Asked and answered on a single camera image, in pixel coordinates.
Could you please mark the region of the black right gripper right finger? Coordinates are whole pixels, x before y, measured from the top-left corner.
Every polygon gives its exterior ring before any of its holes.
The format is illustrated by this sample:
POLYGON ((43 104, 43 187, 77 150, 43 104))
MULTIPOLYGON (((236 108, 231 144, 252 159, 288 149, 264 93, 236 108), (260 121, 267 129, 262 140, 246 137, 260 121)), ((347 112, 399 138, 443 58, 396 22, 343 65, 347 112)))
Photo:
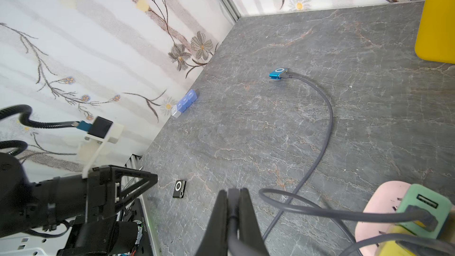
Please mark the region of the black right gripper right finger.
POLYGON ((262 239, 250 193, 247 188, 240 189, 239 240, 259 256, 270 255, 262 239))

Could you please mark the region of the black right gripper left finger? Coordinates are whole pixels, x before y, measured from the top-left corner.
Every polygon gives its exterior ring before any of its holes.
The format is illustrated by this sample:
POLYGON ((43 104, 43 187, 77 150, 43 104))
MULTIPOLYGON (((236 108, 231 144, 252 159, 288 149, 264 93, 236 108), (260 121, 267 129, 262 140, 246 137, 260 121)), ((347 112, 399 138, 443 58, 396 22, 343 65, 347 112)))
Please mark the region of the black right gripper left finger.
POLYGON ((227 256, 227 204, 227 192, 221 190, 216 198, 206 232, 196 252, 196 256, 227 256))

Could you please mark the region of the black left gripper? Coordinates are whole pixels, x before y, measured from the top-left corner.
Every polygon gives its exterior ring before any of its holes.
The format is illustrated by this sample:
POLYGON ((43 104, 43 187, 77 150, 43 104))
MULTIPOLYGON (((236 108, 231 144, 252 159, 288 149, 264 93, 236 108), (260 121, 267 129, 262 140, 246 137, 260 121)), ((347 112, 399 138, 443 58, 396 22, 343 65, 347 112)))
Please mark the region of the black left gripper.
POLYGON ((103 220, 116 215, 158 182, 156 174, 137 169, 107 165, 88 174, 85 220, 103 220), (137 178, 122 189, 122 178, 137 178))

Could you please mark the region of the black mp3 player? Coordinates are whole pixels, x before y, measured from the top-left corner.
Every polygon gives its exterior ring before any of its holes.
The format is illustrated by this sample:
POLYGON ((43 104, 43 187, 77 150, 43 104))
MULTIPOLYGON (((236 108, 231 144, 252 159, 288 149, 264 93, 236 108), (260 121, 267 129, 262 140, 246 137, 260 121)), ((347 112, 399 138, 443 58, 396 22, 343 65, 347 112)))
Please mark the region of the black mp3 player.
POLYGON ((186 188, 186 180, 177 180, 175 182, 173 198, 182 199, 186 188))

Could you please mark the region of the yellow usb charger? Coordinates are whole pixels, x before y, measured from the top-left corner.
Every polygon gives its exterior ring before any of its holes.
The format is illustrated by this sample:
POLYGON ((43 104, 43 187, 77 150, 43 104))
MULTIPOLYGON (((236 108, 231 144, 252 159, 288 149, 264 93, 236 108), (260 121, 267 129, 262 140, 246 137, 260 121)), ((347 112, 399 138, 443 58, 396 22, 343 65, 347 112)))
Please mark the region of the yellow usb charger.
MULTIPOLYGON (((412 232, 398 225, 391 225, 386 233, 402 233, 414 236, 412 232)), ((389 241, 379 244, 375 256, 415 256, 415 254, 400 247, 397 243, 389 241)))

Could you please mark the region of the blue mp3 player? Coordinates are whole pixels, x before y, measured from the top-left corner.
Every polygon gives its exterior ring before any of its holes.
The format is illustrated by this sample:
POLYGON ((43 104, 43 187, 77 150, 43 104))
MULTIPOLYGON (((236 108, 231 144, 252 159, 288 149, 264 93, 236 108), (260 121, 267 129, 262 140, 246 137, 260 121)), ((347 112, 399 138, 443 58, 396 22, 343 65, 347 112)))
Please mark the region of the blue mp3 player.
POLYGON ((281 80, 282 78, 287 78, 287 73, 287 68, 277 68, 269 74, 269 77, 273 80, 281 80))

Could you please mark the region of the green usb charger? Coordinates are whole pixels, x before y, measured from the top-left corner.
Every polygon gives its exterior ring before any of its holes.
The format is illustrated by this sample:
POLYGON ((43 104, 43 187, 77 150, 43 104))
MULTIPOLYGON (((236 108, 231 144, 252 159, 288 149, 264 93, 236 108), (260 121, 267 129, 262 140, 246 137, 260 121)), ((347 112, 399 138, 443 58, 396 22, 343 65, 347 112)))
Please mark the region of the green usb charger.
POLYGON ((423 210, 427 216, 424 220, 399 222, 398 225, 419 237, 437 239, 452 207, 453 204, 447 197, 422 185, 412 184, 396 212, 409 213, 423 210))

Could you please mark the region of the beige usb charger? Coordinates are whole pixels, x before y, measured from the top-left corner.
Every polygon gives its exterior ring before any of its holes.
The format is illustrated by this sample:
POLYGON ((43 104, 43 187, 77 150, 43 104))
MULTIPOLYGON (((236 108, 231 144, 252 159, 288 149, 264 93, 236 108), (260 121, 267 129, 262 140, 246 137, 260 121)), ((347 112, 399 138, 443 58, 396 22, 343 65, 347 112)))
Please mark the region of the beige usb charger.
POLYGON ((453 206, 438 239, 454 244, 455 243, 455 207, 453 206))

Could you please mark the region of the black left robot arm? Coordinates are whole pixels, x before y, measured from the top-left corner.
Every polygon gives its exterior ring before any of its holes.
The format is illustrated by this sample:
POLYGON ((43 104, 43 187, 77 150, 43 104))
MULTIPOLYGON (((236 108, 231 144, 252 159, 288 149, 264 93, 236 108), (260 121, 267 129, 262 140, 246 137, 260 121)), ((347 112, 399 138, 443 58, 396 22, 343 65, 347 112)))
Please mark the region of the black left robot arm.
POLYGON ((1 237, 37 236, 65 225, 59 256, 111 256, 133 251, 139 225, 117 214, 158 182, 156 174, 108 165, 81 175, 29 182, 18 159, 1 154, 1 237))

